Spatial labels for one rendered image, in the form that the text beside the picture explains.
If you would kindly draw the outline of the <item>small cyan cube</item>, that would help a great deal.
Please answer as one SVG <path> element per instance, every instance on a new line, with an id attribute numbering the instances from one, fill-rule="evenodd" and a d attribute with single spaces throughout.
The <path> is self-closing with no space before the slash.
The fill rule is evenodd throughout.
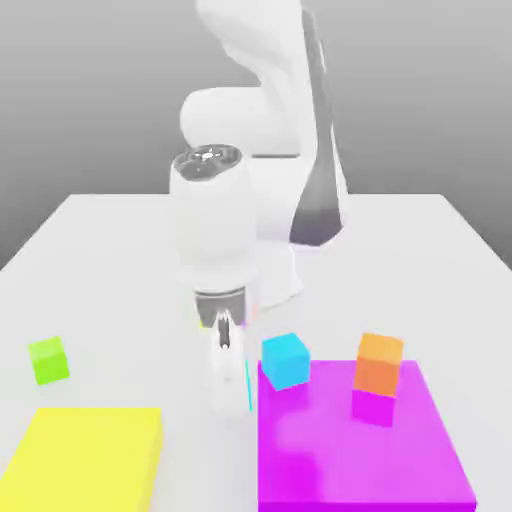
<path id="1" fill-rule="evenodd" d="M 310 351 L 295 333 L 279 335 L 263 341 L 261 366 L 276 391 L 289 389 L 309 381 Z"/>

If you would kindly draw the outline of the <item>large magenta box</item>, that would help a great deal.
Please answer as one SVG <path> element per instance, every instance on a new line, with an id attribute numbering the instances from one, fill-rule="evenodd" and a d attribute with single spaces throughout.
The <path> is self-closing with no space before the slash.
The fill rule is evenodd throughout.
<path id="1" fill-rule="evenodd" d="M 418 364 L 401 365 L 389 426 L 353 416 L 354 374 L 314 361 L 283 391 L 258 376 L 258 512 L 475 512 Z"/>

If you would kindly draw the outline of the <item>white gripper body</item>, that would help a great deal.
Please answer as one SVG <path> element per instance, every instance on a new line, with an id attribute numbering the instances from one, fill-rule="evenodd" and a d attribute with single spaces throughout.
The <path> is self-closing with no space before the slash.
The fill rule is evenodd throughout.
<path id="1" fill-rule="evenodd" d="M 211 350 L 212 405 L 225 415 L 243 415 L 252 410 L 248 364 L 243 348 L 215 343 Z"/>

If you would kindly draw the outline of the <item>small orange cube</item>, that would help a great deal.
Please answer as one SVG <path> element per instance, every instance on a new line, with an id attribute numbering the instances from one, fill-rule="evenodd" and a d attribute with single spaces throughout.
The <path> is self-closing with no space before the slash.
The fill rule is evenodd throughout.
<path id="1" fill-rule="evenodd" d="M 380 396 L 395 397 L 404 342 L 373 333 L 363 333 L 358 348 L 354 388 Z"/>

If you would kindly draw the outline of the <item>large yellow box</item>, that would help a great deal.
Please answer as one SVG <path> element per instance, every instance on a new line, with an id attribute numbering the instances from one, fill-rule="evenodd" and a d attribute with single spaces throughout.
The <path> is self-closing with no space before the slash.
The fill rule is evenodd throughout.
<path id="1" fill-rule="evenodd" d="M 149 512 L 159 408 L 40 408 L 0 478 L 0 512 Z"/>

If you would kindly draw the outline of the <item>small magenta cube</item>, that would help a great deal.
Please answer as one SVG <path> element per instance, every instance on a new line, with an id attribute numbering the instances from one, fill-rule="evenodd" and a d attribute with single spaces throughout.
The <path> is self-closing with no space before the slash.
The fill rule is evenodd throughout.
<path id="1" fill-rule="evenodd" d="M 354 389 L 352 418 L 381 427 L 393 425 L 396 398 Z"/>

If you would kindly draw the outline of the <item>small green cube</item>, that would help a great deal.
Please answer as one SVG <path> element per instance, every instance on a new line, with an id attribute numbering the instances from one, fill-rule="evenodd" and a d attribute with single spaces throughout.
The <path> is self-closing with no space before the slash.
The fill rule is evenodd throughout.
<path id="1" fill-rule="evenodd" d="M 38 385 L 69 377 L 68 361 L 60 337 L 33 342 L 28 348 Z"/>

